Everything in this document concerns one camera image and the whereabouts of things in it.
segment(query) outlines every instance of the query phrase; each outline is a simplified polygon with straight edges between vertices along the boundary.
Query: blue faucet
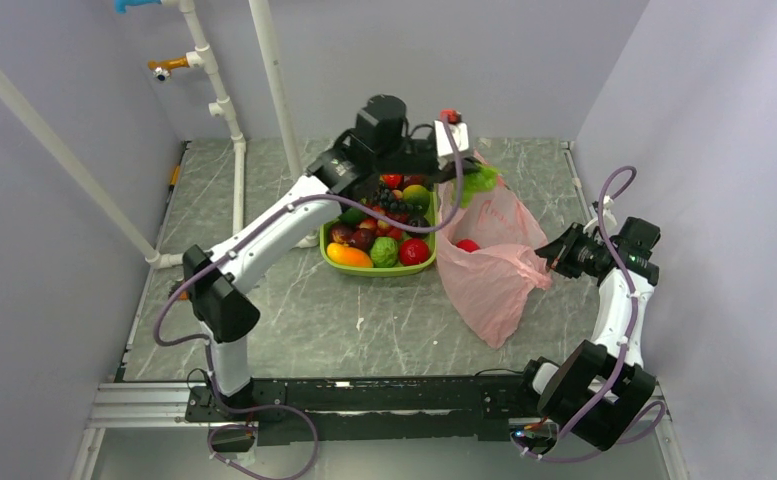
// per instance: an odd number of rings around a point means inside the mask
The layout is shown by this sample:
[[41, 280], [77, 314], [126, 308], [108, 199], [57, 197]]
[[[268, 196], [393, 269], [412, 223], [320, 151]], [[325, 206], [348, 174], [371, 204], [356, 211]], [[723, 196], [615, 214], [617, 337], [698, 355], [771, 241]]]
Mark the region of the blue faucet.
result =
[[137, 7], [148, 3], [161, 5], [161, 0], [114, 0], [114, 9], [117, 13], [126, 13], [126, 7]]

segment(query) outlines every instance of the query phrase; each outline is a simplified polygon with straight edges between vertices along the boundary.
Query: plastic bag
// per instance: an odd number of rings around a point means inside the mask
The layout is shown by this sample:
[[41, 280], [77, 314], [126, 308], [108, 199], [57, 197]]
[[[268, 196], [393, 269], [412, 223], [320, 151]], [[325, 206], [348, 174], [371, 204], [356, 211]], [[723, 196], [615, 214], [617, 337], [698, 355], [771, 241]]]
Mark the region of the plastic bag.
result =
[[[452, 208], [452, 183], [438, 188], [440, 222]], [[454, 244], [471, 239], [468, 253]], [[449, 225], [435, 234], [436, 265], [447, 297], [465, 323], [490, 347], [500, 348], [518, 328], [526, 297], [552, 279], [535, 249], [547, 236], [502, 178], [490, 192], [473, 196]]]

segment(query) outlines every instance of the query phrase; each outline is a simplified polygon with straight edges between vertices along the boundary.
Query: fruit basket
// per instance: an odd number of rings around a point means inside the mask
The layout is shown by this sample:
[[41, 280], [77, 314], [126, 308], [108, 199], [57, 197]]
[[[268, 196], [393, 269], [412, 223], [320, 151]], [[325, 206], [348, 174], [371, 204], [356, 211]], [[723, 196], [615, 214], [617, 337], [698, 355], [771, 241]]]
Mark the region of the fruit basket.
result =
[[[435, 194], [435, 192], [426, 192], [428, 194], [428, 206], [426, 207], [425, 212], [418, 213], [416, 215], [410, 215], [408, 216], [408, 221], [411, 223], [412, 221], [417, 221], [418, 223], [416, 226], [425, 226], [425, 225], [434, 225], [436, 221], [436, 213], [438, 208], [438, 197]], [[323, 225], [323, 228], [320, 229], [320, 253], [323, 255], [324, 260], [326, 260], [326, 263], [333, 266], [334, 268], [338, 269], [341, 273], [345, 273], [347, 275], [357, 275], [361, 277], [400, 277], [404, 275], [414, 275], [415, 273], [419, 273], [426, 269], [429, 265], [431, 265], [433, 262], [435, 262], [435, 234], [430, 233], [427, 234], [425, 237], [420, 238], [419, 240], [416, 240], [409, 236], [407, 232], [402, 232], [402, 236], [400, 237], [400, 233], [396, 231], [391, 231], [392, 237], [388, 237], [388, 235], [385, 235], [382, 228], [374, 229], [373, 238], [370, 243], [370, 248], [366, 248], [367, 245], [362, 246], [361, 242], [357, 242], [356, 238], [352, 237], [346, 237], [346, 235], [349, 234], [349, 232], [352, 232], [352, 235], [356, 235], [358, 237], [370, 237], [371, 235], [361, 235], [362, 233], [367, 232], [361, 232], [363, 224], [366, 224], [366, 222], [371, 222], [374, 219], [367, 217], [364, 215], [364, 220], [361, 222], [355, 222], [353, 221], [351, 223], [351, 220], [354, 220], [356, 217], [356, 213], [349, 213], [349, 211], [345, 212], [344, 215], [341, 217]], [[424, 225], [421, 225], [419, 222], [421, 221], [419, 217], [423, 217], [426, 220], [426, 223]], [[425, 260], [418, 258], [417, 260], [413, 261], [419, 261], [420, 263], [417, 263], [415, 265], [403, 265], [401, 263], [401, 260], [398, 258], [396, 260], [395, 265], [393, 266], [385, 266], [379, 265], [376, 261], [372, 261], [371, 263], [374, 264], [373, 267], [370, 266], [353, 266], [350, 264], [342, 264], [336, 261], [333, 261], [331, 255], [327, 253], [327, 249], [330, 248], [330, 246], [334, 246], [336, 252], [337, 249], [352, 249], [350, 250], [352, 253], [354, 253], [354, 257], [360, 258], [361, 261], [366, 262], [367, 260], [370, 260], [371, 258], [377, 258], [376, 255], [373, 253], [373, 248], [377, 245], [383, 245], [382, 243], [376, 243], [376, 242], [387, 242], [386, 240], [380, 240], [380, 238], [391, 238], [396, 243], [396, 250], [398, 257], [402, 258], [403, 260], [409, 261], [409, 255], [402, 256], [403, 253], [407, 253], [411, 251], [411, 247], [419, 247], [421, 246], [421, 241], [426, 244], [426, 247], [428, 247], [428, 258]], [[333, 243], [333, 240], [342, 240], [341, 242]]]

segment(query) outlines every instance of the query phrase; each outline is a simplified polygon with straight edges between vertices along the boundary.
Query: marble tabletop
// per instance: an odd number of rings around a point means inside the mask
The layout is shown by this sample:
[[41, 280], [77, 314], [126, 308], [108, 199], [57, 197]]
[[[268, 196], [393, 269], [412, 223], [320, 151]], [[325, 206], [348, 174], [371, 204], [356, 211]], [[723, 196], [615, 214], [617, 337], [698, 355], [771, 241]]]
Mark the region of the marble tabletop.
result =
[[[330, 143], [328, 138], [301, 142], [303, 161]], [[548, 238], [584, 221], [558, 140], [480, 138], [476, 145], [501, 169]], [[231, 235], [233, 161], [231, 142], [189, 144], [161, 251], [182, 252], [193, 244], [207, 248]], [[246, 184], [249, 222], [292, 185], [280, 140], [248, 142]], [[152, 340], [155, 314], [181, 275], [180, 268], [153, 273], [124, 379], [184, 379], [192, 368], [205, 366], [200, 342], [162, 348]], [[529, 294], [518, 330], [493, 349], [459, 317], [435, 268], [408, 277], [350, 277], [326, 264], [317, 248], [288, 252], [249, 297], [262, 312], [249, 335], [250, 368], [257, 377], [473, 374], [522, 369], [539, 355], [562, 361], [591, 334], [598, 308], [591, 279], [556, 277], [549, 290]], [[179, 302], [162, 334], [173, 338], [197, 331], [190, 306]]]

